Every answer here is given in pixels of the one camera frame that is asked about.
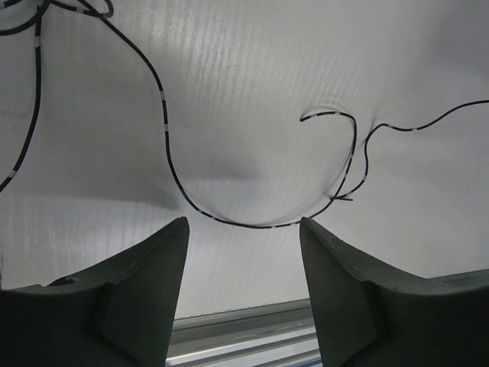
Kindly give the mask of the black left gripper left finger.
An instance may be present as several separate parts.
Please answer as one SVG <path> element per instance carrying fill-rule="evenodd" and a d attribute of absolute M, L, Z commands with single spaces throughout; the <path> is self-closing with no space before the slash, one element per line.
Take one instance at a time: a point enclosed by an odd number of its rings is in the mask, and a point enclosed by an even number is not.
<path fill-rule="evenodd" d="M 162 366 L 180 294 L 189 222 L 42 286 L 1 292 L 3 366 Z"/>

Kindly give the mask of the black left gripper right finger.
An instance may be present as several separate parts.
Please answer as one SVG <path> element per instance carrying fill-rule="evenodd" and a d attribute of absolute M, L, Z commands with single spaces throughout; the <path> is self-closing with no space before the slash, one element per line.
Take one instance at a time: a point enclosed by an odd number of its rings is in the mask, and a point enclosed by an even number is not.
<path fill-rule="evenodd" d="M 300 247 L 325 366 L 486 366 L 488 273 L 422 278 L 312 219 Z"/>

